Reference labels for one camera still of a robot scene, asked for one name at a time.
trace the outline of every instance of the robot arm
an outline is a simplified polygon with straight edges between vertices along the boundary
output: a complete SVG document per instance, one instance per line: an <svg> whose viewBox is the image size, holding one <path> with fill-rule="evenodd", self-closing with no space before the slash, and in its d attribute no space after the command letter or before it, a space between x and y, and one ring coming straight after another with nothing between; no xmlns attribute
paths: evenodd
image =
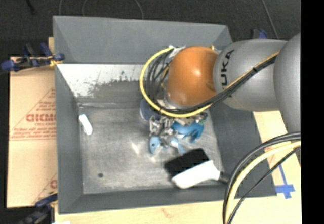
<svg viewBox="0 0 324 224"><path fill-rule="evenodd" d="M164 63L170 52L164 53ZM153 97L151 105L161 114L191 117L226 98L224 102L234 109L280 110L287 130L300 131L300 34L288 42L239 41L219 53L207 47L187 47L162 68L163 81L153 85L162 86L159 96L151 93L146 97ZM158 82L158 77L149 76L146 84L151 86L152 81ZM145 97L145 88L141 91Z"/></svg>

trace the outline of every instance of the blue plastic part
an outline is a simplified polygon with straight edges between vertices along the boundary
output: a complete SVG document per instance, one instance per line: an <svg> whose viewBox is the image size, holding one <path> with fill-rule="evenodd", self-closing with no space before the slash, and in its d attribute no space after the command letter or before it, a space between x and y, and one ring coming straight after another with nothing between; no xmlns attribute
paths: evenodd
<svg viewBox="0 0 324 224"><path fill-rule="evenodd" d="M156 149L162 145L162 141L158 136L152 136L150 138L150 152L155 154Z"/></svg>
<svg viewBox="0 0 324 224"><path fill-rule="evenodd" d="M19 71L19 67L13 60L6 60L2 62L1 69L3 71Z"/></svg>
<svg viewBox="0 0 324 224"><path fill-rule="evenodd" d="M63 53L57 53L53 55L53 60L62 61L65 59L65 55Z"/></svg>
<svg viewBox="0 0 324 224"><path fill-rule="evenodd" d="M161 116L151 108L144 98L140 102L140 115L144 121L149 121L151 116L154 116L157 120L161 118Z"/></svg>
<svg viewBox="0 0 324 224"><path fill-rule="evenodd" d="M46 57L49 57L52 55L50 48L48 47L48 45L45 42L41 42L39 46Z"/></svg>
<svg viewBox="0 0 324 224"><path fill-rule="evenodd" d="M179 135L184 135L183 139L191 136L191 143L194 143L197 139L199 139L204 130L204 126L196 123L195 121L189 126L182 126L181 124L175 122L172 124L171 128L177 130Z"/></svg>
<svg viewBox="0 0 324 224"><path fill-rule="evenodd" d="M31 59L32 67L39 67L39 61L37 59Z"/></svg>
<svg viewBox="0 0 324 224"><path fill-rule="evenodd" d="M52 194L52 195L50 195L50 196L48 196L46 198L43 198L40 201L36 202L35 207L36 208L43 207L43 206L45 206L45 205L47 205L47 204L49 204L51 202L57 201L57 199L58 199L57 194Z"/></svg>

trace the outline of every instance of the black wire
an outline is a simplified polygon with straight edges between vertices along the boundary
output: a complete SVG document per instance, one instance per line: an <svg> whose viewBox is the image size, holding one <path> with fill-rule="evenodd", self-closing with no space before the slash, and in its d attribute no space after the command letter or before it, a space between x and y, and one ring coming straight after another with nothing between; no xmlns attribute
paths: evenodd
<svg viewBox="0 0 324 224"><path fill-rule="evenodd" d="M300 132L292 132L284 135L277 136L275 138L272 138L259 146L255 147L252 151L250 151L248 154L246 154L243 159L235 166L234 170L232 171L232 174L228 180L228 184L225 190L225 195L224 195L224 203L223 203L223 223L225 223L225 214L226 214L226 206L228 202L228 196L229 192L232 188L232 184L234 179L237 177L238 173L241 171L241 169L248 163L250 162L251 158L255 156L256 153L259 151L278 144L282 142L287 142L287 141L299 141L301 139L301 133Z"/></svg>
<svg viewBox="0 0 324 224"><path fill-rule="evenodd" d="M147 78L146 78L146 84L145 84L145 92L153 102L156 102L155 81L157 80L157 78L162 74L162 72L166 68L163 65L165 63L165 60L166 60L167 56L172 51L173 51L173 49L171 49L170 51L164 53L162 56L157 57L155 59L155 61L153 63L151 63L151 68L148 71L148 75L147 75ZM161 61L162 61L162 68L161 68L160 71L157 72L157 68L158 68L159 64L161 63Z"/></svg>
<svg viewBox="0 0 324 224"><path fill-rule="evenodd" d="M181 112L181 114L183 113L190 113L193 112L195 110L198 110L204 106L207 105L211 105L217 102L221 102L224 101L227 97L229 97L232 93L234 93L238 88L240 88L245 82L247 82L251 77L253 77L256 73L258 73L260 70L264 69L265 67L271 65L274 63L276 56L273 56L271 59L268 59L266 61L264 61L263 63L259 64L258 66L254 67L253 70L251 72L249 72L247 75L245 75L243 78L241 78L239 81L237 81L235 84L233 84L232 86L226 88L225 90L223 90L222 92L218 93L217 95L213 96L212 98L204 101L203 103L200 103L196 106L190 107L190 108L186 108L186 109L169 109L166 108L164 106L160 106L161 109L167 111L167 112L172 112L172 113L176 113L176 112Z"/></svg>
<svg viewBox="0 0 324 224"><path fill-rule="evenodd" d="M264 176L262 176L255 185L253 185L253 187L251 189L249 189L239 200L239 202L237 203L237 205L235 206L235 208L233 209L232 214L230 215L227 224L231 224L239 207L241 206L241 204L243 203L244 199L248 196L248 194L253 191L259 184L261 184L268 176L270 176L270 174L278 168L279 165L281 165L282 163L284 163L289 157L291 157L293 154L295 154L297 151L299 151L301 149L301 147L297 147L294 150L292 150L291 152L289 152L287 155L285 155L275 166L273 166L268 172L266 172L264 174Z"/></svg>

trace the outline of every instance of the gray bin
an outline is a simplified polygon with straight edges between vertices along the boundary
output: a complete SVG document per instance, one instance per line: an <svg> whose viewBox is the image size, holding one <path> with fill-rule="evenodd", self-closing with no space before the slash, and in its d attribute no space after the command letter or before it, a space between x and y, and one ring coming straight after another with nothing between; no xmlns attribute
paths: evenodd
<svg viewBox="0 0 324 224"><path fill-rule="evenodd" d="M59 212L149 207L222 200L225 185L206 182L180 190L163 169L173 150L152 157L148 127L141 122L138 76L155 52L167 47L231 44L226 26L200 23L54 17L55 52L66 59L56 67ZM85 135L78 116L86 114L93 134ZM209 110L203 136L187 148L203 147L221 170L261 143L251 112L223 103ZM267 163L243 182L249 189ZM253 196L275 195L271 179Z"/></svg>

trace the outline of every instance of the black brush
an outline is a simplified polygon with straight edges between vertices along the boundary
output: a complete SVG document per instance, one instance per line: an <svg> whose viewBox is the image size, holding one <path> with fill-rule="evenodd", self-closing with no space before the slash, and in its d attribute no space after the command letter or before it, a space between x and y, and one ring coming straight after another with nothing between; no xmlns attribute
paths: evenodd
<svg viewBox="0 0 324 224"><path fill-rule="evenodd" d="M181 157L165 163L171 181L179 188L186 189L206 180L228 182L228 176L219 171L203 149L194 149Z"/></svg>

